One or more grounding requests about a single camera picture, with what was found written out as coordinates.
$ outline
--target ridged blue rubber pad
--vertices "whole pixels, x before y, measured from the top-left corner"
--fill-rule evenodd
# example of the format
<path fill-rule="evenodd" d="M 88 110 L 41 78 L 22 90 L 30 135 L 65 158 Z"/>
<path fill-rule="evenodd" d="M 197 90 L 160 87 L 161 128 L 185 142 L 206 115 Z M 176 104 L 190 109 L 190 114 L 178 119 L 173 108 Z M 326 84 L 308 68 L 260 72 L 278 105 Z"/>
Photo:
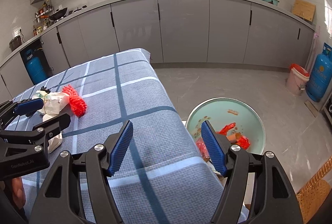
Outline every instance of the ridged blue rubber pad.
<path fill-rule="evenodd" d="M 212 130 L 208 127 L 206 122 L 202 123 L 201 135 L 215 170 L 220 172 L 221 175 L 225 175 L 227 172 L 225 166 L 225 154 L 222 152 L 215 136 L 213 136 Z"/>
<path fill-rule="evenodd" d="M 22 102 L 17 104 L 17 107 L 14 109 L 16 115 L 25 115 L 37 110 L 40 110 L 44 107 L 44 101 L 41 98 L 36 98 L 27 102 Z"/>
<path fill-rule="evenodd" d="M 134 127 L 132 122 L 129 122 L 111 153 L 110 167 L 108 168 L 108 171 L 112 175 L 114 175 L 114 173 L 116 173 L 121 167 L 130 141 L 132 140 L 133 132 Z"/>

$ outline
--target human hand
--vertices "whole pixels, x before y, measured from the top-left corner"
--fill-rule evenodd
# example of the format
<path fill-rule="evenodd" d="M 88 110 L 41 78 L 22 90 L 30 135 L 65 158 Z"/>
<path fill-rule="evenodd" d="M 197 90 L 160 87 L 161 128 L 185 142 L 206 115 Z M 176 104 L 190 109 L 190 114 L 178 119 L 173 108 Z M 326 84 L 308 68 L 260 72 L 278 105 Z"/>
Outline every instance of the human hand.
<path fill-rule="evenodd" d="M 21 177 L 12 179 L 13 188 L 13 200 L 19 209 L 22 209 L 25 205 L 25 192 L 23 188 L 23 182 Z"/>

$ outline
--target black frying pan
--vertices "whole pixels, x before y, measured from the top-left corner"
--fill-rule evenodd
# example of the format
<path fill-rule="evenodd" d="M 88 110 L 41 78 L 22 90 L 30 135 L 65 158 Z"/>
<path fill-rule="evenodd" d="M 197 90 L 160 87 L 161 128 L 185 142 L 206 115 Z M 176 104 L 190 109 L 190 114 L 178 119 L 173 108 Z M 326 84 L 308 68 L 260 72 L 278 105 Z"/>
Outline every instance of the black frying pan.
<path fill-rule="evenodd" d="M 55 20 L 61 19 L 66 13 L 67 13 L 67 8 L 64 8 L 64 9 L 58 10 L 51 16 L 44 15 L 44 16 L 41 16 L 41 18 L 49 18 L 50 20 L 55 21 Z"/>

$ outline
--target teal basin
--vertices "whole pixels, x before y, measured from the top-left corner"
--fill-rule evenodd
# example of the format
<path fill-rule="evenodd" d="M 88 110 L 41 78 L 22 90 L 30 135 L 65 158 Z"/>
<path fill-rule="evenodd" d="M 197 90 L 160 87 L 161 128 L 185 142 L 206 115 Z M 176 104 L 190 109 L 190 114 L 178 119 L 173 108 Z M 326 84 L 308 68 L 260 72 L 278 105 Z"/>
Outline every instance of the teal basin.
<path fill-rule="evenodd" d="M 190 113 L 186 129 L 196 141 L 200 136 L 200 125 L 209 120 L 215 131 L 227 124 L 236 123 L 237 132 L 249 139 L 248 152 L 262 154 L 265 147 L 265 131 L 258 114 L 247 104 L 231 98 L 213 98 L 199 104 Z"/>

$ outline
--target blue plaid tablecloth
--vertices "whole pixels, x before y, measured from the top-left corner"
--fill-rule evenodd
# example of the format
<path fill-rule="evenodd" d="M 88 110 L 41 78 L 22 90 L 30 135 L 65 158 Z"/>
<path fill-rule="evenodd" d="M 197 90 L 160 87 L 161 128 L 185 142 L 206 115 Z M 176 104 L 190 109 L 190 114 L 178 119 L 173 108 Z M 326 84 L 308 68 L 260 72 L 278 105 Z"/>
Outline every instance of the blue plaid tablecloth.
<path fill-rule="evenodd" d="M 133 49 L 92 60 L 52 76 L 14 101 L 30 98 L 41 86 L 58 92 L 71 84 L 87 103 L 81 118 L 65 108 L 71 123 L 62 132 L 61 146 L 49 154 L 51 165 L 61 151 L 85 152 L 131 120 L 133 140 L 120 170 L 109 179 L 124 223 L 207 224 L 223 187 L 200 157 L 149 58 L 146 50 Z M 20 116 L 7 129 L 31 130 L 41 122 L 39 113 Z M 28 217 L 48 170 L 23 177 Z M 84 174 L 81 179 L 85 214 L 95 222 Z M 247 215 L 243 208 L 240 221 Z"/>

